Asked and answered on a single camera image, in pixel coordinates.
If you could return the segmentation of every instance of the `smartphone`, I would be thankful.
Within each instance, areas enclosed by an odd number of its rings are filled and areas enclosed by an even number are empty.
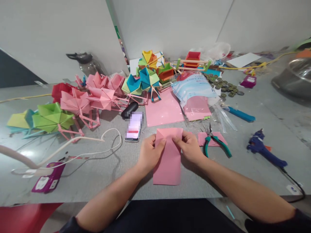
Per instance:
[[[130,116],[130,122],[125,133],[126,142],[138,142],[140,131],[143,124],[143,112],[133,112]]]

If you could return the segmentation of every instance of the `green-handled pliers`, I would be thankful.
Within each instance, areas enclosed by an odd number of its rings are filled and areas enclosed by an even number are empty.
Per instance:
[[[210,143],[211,139],[213,139],[215,142],[217,142],[220,147],[225,151],[226,155],[231,158],[232,154],[229,150],[229,148],[227,147],[226,144],[224,144],[217,136],[213,135],[213,130],[211,128],[211,124],[210,124],[210,130],[207,130],[207,128],[205,127],[205,125],[203,125],[206,133],[207,133],[207,137],[205,138],[205,143],[203,146],[203,154],[208,157],[208,153],[207,153],[207,148],[208,148],[208,144]]]

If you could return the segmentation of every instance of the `hand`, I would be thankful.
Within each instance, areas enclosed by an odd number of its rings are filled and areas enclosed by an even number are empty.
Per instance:
[[[144,139],[140,148],[137,166],[145,174],[148,174],[156,166],[166,144],[166,139],[162,139],[160,144],[155,148],[155,139],[155,134]]]
[[[173,137],[173,141],[182,149],[182,153],[190,162],[197,163],[200,158],[204,158],[204,154],[194,134],[183,131],[182,139]]]

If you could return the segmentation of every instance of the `blue glue gun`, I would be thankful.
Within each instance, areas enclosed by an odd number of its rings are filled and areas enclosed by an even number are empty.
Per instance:
[[[278,157],[273,155],[263,144],[263,138],[265,135],[263,134],[262,129],[257,131],[249,140],[249,145],[247,146],[247,149],[250,150],[253,153],[260,153],[263,157],[265,157],[267,160],[269,160],[273,165],[277,167],[286,167],[287,162],[284,160],[280,160]]]

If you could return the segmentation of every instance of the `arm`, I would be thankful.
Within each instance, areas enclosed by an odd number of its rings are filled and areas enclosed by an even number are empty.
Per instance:
[[[184,156],[200,168],[242,211],[263,223],[277,223],[295,215],[295,208],[267,187],[205,157],[195,135],[183,132],[173,139]]]
[[[154,148],[155,134],[143,140],[137,164],[104,188],[76,216],[78,225],[88,231],[103,231],[116,219],[129,197],[157,164],[166,141]]]

